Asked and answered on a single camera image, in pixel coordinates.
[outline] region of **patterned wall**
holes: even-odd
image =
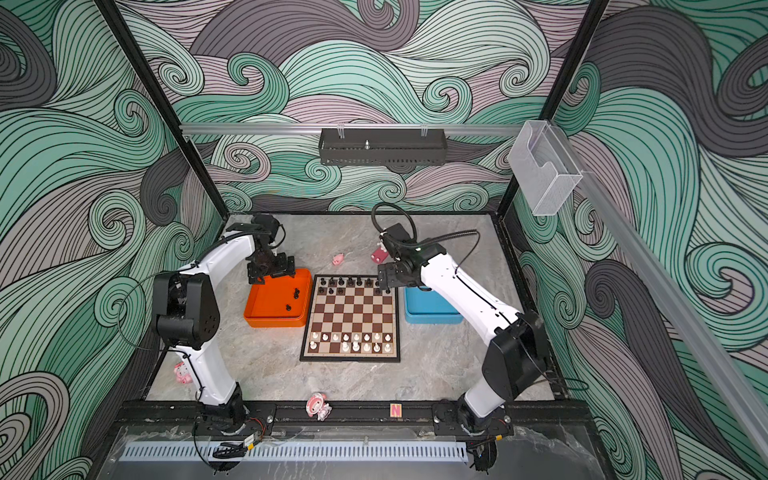
[[[556,121],[768,400],[768,2],[652,0],[604,18]],[[768,478],[577,189],[515,198],[515,247],[620,478]]]
[[[627,0],[629,5],[642,0]],[[490,123],[536,118],[588,0],[119,0],[183,122]],[[318,137],[199,136],[231,210],[495,210],[511,139],[449,162],[326,167]]]
[[[157,360],[134,287],[220,223],[93,1],[0,2],[0,477],[88,473]]]

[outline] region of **blue tray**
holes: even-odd
[[[461,323],[462,314],[456,311],[439,293],[424,292],[415,287],[405,288],[404,310],[408,323]]]

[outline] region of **black vertical post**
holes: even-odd
[[[139,80],[141,80],[144,88],[147,89],[150,99],[154,103],[157,111],[160,112],[160,116],[170,129],[174,139],[176,139],[176,143],[179,144],[181,153],[187,159],[187,162],[189,162],[189,165],[197,175],[197,178],[200,179],[203,188],[208,193],[211,201],[214,202],[214,206],[216,207],[216,210],[218,210],[219,215],[226,220],[229,217],[229,210],[224,203],[224,199],[216,188],[213,179],[211,179],[208,174],[203,159],[200,157],[194,144],[185,139],[184,135],[181,133],[181,122],[179,117],[176,115],[176,111],[174,111],[174,108],[166,98],[165,93],[160,86],[160,82],[157,81],[157,78],[152,73],[149,62],[147,62],[144,54],[141,53],[139,44],[136,42],[136,38],[131,34],[131,30],[128,29],[128,25],[125,23],[123,15],[120,14],[118,6],[114,3],[114,0],[94,0],[94,2],[101,12],[101,15],[104,17],[104,20],[107,22],[107,25],[109,25],[109,28],[112,30],[112,34],[118,40],[128,61],[136,71]]]
[[[587,6],[587,11],[584,13],[584,17],[581,20],[576,35],[571,41],[571,47],[568,49],[568,53],[565,55],[563,66],[558,72],[557,78],[554,80],[552,90],[547,96],[547,100],[544,102],[544,107],[541,109],[541,113],[538,116],[539,120],[549,120],[554,118],[555,112],[558,111],[560,102],[565,96],[565,92],[571,85],[576,71],[581,64],[581,59],[584,58],[584,54],[587,52],[589,42],[592,40],[594,32],[598,29],[600,20],[603,18],[606,7],[610,0],[591,0]],[[507,186],[507,190],[504,192],[502,201],[498,204],[497,214],[504,216],[507,213],[512,199],[518,191],[519,184],[513,177]]]

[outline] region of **orange tray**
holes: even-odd
[[[296,289],[298,299],[293,298]],[[311,296],[312,274],[306,268],[296,269],[294,277],[265,277],[263,285],[251,286],[243,316],[253,328],[304,326]]]

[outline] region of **chessboard border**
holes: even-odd
[[[399,311],[399,301],[398,301],[398,289],[395,288],[395,291],[392,292],[392,303],[393,303],[393,309],[395,314],[395,335],[397,335],[397,342],[395,350],[397,352],[396,356],[389,357],[389,358],[369,358],[369,357],[361,357],[361,358],[353,358],[348,356],[305,356],[304,355],[304,349],[306,348],[306,338],[310,334],[309,329],[310,325],[312,324],[312,312],[313,312],[313,306],[315,301],[315,292],[317,291],[317,279],[319,279],[321,276],[341,276],[341,277],[360,277],[360,278],[373,278],[374,280],[378,280],[379,278],[376,275],[357,275],[354,273],[316,273],[315,276],[312,278],[312,294],[310,296],[310,308],[306,312],[306,322],[304,325],[304,337],[301,339],[301,351],[299,352],[299,361],[300,362],[368,362],[368,363],[399,363],[400,362],[400,311]]]

